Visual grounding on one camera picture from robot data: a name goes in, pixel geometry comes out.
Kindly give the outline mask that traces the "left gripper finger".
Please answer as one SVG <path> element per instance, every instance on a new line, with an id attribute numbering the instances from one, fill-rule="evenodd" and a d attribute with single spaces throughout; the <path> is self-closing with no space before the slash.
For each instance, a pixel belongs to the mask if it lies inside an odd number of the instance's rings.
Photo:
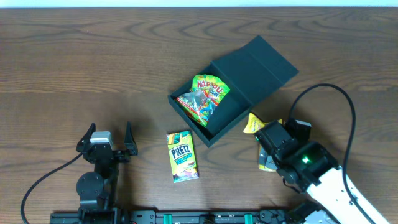
<path id="1" fill-rule="evenodd" d="M 136 142 L 133 138 L 131 131 L 131 123 L 128 121 L 126 125 L 126 132 L 124 137 L 124 145 L 126 150 L 129 152 L 131 156 L 136 156 L 138 154 L 138 148 L 136 146 Z"/>
<path id="2" fill-rule="evenodd" d="M 91 148 L 90 139 L 95 131 L 96 131 L 96 125 L 95 123 L 91 123 L 87 132 L 83 135 L 83 137 L 78 141 L 76 145 L 77 152 L 86 152 Z"/>

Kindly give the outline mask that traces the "black gift box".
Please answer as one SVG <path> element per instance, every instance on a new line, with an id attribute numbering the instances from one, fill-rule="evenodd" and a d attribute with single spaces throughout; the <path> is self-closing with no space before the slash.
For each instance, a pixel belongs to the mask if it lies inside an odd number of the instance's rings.
<path id="1" fill-rule="evenodd" d="M 240 49 L 211 61 L 200 71 L 200 74 L 220 78 L 230 88 L 207 126 L 189 118 L 176 102 L 178 96 L 189 91 L 191 80 L 172 92 L 168 100 L 193 132 L 210 147 L 245 118 L 258 103 L 298 73 L 285 57 L 261 36 L 257 36 Z"/>

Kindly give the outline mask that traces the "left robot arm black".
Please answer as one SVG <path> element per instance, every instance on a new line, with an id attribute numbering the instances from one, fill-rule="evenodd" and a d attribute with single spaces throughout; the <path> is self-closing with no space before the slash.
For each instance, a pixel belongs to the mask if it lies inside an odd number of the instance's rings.
<path id="1" fill-rule="evenodd" d="M 97 131 L 94 123 L 77 143 L 76 151 L 94 165 L 94 171 L 83 174 L 76 184 L 84 211 L 104 212 L 114 207 L 119 164 L 130 162 L 131 156 L 138 153 L 130 122 L 126 125 L 124 145 L 124 150 L 114 150 L 111 133 Z"/>

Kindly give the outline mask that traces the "Haribo gummy bag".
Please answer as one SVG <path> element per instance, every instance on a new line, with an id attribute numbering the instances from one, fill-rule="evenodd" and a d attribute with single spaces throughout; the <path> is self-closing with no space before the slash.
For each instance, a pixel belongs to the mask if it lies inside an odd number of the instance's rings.
<path id="1" fill-rule="evenodd" d="M 188 93 L 176 98 L 188 117 L 203 127 L 207 127 L 209 119 L 230 88 L 220 78 L 198 74 L 193 77 L 192 86 Z"/>

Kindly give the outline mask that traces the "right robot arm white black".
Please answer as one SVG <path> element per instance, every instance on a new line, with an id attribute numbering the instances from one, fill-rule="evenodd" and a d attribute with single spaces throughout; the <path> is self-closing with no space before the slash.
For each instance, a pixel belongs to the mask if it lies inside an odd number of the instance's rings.
<path id="1" fill-rule="evenodd" d="M 331 153 L 309 140 L 310 128 L 301 121 L 291 127 L 273 121 L 254 135 L 282 179 L 308 194 L 339 223 L 387 223 Z"/>

